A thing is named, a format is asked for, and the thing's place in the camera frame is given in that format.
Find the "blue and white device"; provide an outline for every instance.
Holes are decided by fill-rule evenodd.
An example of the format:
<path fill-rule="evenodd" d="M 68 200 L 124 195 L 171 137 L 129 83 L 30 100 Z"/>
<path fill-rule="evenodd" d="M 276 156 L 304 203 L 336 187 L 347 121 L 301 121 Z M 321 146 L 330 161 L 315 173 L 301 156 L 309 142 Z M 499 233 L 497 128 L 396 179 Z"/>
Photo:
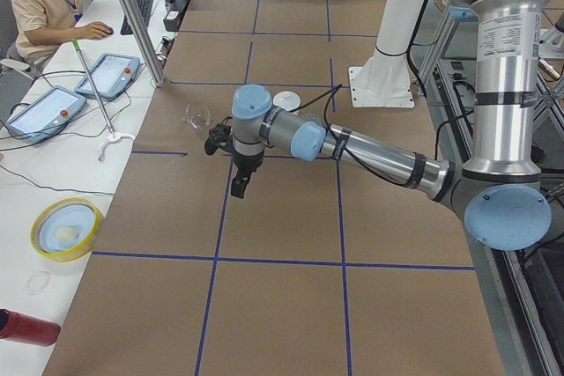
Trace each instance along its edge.
<path fill-rule="evenodd" d="M 23 140 L 40 143 L 63 130 L 85 104 L 81 95 L 55 85 L 8 120 L 6 128 Z"/>
<path fill-rule="evenodd" d="M 104 53 L 90 69 L 100 96 L 113 100 L 123 93 L 137 75 L 140 64 L 139 59 L 133 56 Z M 85 96 L 94 96 L 87 77 L 82 78 L 74 91 Z"/>

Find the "dark red can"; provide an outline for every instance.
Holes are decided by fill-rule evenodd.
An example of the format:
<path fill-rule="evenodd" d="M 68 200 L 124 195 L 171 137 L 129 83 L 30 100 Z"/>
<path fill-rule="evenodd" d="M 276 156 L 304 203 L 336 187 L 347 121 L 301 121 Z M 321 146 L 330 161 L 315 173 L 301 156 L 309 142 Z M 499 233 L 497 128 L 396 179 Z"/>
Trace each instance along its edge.
<path fill-rule="evenodd" d="M 0 309 L 0 339 L 47 347 L 55 343 L 61 327 L 26 314 Z"/>

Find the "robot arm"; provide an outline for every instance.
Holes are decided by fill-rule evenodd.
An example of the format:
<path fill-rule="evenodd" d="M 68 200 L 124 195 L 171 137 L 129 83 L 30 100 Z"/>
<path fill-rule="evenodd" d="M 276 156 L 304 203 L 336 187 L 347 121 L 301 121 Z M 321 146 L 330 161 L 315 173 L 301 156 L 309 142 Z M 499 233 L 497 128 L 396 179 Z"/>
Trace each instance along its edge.
<path fill-rule="evenodd" d="M 265 146 L 277 146 L 308 161 L 324 155 L 351 162 L 419 189 L 452 209 L 468 233 L 489 247 L 528 247 L 546 234 L 552 219 L 538 192 L 540 169 L 531 161 L 540 14 L 548 1 L 469 0 L 479 18 L 479 46 L 472 155 L 461 166 L 290 114 L 274 107 L 260 85 L 235 93 L 233 128 L 213 129 L 206 151 L 233 153 L 238 173 L 232 195 L 241 198 Z"/>

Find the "white table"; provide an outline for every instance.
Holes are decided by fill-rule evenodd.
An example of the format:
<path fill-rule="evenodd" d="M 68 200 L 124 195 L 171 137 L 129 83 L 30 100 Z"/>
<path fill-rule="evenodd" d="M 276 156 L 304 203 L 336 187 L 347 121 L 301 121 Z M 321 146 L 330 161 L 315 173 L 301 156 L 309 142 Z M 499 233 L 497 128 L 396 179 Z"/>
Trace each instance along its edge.
<path fill-rule="evenodd" d="M 162 23 L 166 15 L 164 0 L 154 0 L 154 13 L 148 32 L 156 48 L 163 36 L 174 37 Z M 119 53 L 137 56 L 143 62 L 133 35 L 122 36 L 119 30 L 123 13 L 118 0 L 94 0 L 85 12 L 79 25 L 92 21 L 103 21 L 112 26 L 115 33 L 104 40 L 82 40 L 79 42 L 85 59 L 93 64 L 102 53 Z M 127 95 L 107 104 L 110 115 L 127 106 L 113 120 L 117 131 L 136 135 L 154 91 L 151 75 L 146 67 Z M 56 52 L 44 72 L 57 70 L 81 70 L 80 61 L 71 43 L 65 43 Z M 76 76 L 52 76 L 51 84 L 73 89 L 82 78 Z M 49 88 L 46 81 L 37 81 L 23 99 L 30 103 Z M 81 114 L 97 107 L 95 100 Z M 76 132 L 99 136 L 84 138 L 77 135 L 62 135 L 43 144 L 21 150 L 6 151 L 0 165 L 36 181 L 43 186 L 76 188 L 84 191 L 114 193 L 131 152 L 132 142 L 123 140 L 111 144 L 106 150 L 103 163 L 97 160 L 100 144 L 108 132 L 100 111 L 93 111 L 72 122 L 63 133 Z M 2 129 L 0 137 L 8 136 Z M 23 141 L 0 140 L 0 150 L 26 145 Z M 84 272 L 89 254 L 74 262 L 52 262 L 36 253 L 30 244 L 30 230 L 35 219 L 49 205 L 69 197 L 81 197 L 94 203 L 106 214 L 111 195 L 75 194 L 55 192 L 34 187 L 27 181 L 0 169 L 0 308 L 36 316 L 62 324 L 71 305 L 72 298 Z M 27 288 L 39 272 L 47 272 L 49 281 L 45 289 L 32 294 Z M 0 340 L 0 374 L 2 376 L 41 375 L 53 347 L 38 347 L 23 343 Z"/>

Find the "tape roll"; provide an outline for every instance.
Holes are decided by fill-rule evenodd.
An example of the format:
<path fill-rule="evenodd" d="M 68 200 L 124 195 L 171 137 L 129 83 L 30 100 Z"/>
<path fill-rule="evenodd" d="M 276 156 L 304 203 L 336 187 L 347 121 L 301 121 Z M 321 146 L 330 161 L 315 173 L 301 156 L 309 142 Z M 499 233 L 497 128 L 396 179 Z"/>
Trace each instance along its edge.
<path fill-rule="evenodd" d="M 46 208 L 32 226 L 33 249 L 56 262 L 70 262 L 92 251 L 104 216 L 82 198 L 68 198 Z"/>

